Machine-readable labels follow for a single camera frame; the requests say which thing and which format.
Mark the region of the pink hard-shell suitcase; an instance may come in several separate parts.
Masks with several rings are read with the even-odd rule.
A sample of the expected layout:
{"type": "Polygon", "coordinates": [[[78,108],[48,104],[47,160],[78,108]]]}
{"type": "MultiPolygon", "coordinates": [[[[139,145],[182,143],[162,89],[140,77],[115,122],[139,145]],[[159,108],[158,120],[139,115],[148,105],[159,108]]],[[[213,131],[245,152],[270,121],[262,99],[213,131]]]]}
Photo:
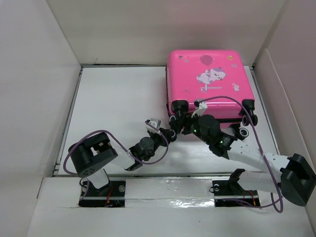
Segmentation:
{"type": "Polygon", "coordinates": [[[188,111],[194,102],[205,100],[206,114],[214,116],[221,128],[231,128],[243,140],[250,123],[257,125],[255,98],[240,55],[233,50],[175,50],[166,64],[166,107],[170,120],[178,101],[186,100],[188,111]]]}

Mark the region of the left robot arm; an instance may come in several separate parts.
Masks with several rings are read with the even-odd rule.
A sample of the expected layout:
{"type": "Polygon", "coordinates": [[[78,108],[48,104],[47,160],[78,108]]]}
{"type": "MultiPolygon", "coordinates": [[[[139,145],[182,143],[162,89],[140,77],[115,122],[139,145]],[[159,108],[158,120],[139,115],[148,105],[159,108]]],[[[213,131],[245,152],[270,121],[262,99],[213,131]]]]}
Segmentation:
{"type": "Polygon", "coordinates": [[[93,187],[98,195],[104,196],[110,191],[110,180],[103,167],[119,156],[111,145],[110,138],[134,161],[127,171],[160,162],[167,155],[169,144],[176,140],[176,132],[172,129],[147,130],[149,136],[142,138],[129,149],[106,130],[91,132],[69,147],[63,170],[86,179],[87,189],[93,187]]]}

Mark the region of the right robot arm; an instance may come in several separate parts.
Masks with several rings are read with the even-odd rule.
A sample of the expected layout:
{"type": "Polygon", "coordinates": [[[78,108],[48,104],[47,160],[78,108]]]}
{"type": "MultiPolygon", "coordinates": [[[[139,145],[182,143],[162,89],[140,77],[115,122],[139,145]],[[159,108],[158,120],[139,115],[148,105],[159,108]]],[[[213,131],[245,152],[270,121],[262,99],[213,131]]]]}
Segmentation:
{"type": "Polygon", "coordinates": [[[228,188],[233,194],[244,190],[280,193],[297,206],[306,206],[316,187],[316,174],[300,154],[282,156],[253,148],[220,129],[211,115],[172,115],[169,125],[176,133],[193,134],[218,157],[245,163],[259,170],[237,169],[230,176],[228,188]]]}

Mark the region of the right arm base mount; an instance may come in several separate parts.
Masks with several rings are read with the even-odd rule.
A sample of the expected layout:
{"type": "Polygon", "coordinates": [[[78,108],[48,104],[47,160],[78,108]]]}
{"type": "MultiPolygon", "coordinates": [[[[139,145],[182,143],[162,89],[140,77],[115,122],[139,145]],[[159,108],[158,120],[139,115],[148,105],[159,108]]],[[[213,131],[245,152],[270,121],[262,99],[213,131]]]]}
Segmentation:
{"type": "Polygon", "coordinates": [[[215,207],[260,207],[257,191],[245,191],[228,180],[213,180],[209,192],[214,195],[215,207]]]}

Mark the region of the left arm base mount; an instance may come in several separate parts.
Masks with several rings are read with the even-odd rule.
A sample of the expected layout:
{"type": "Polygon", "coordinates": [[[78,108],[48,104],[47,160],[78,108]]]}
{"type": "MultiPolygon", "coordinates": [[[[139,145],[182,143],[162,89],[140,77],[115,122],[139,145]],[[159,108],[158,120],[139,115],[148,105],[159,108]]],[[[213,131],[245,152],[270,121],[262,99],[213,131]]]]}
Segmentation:
{"type": "Polygon", "coordinates": [[[79,197],[80,207],[125,207],[125,186],[124,180],[112,180],[106,186],[97,189],[87,180],[80,180],[81,194],[79,197]]]}

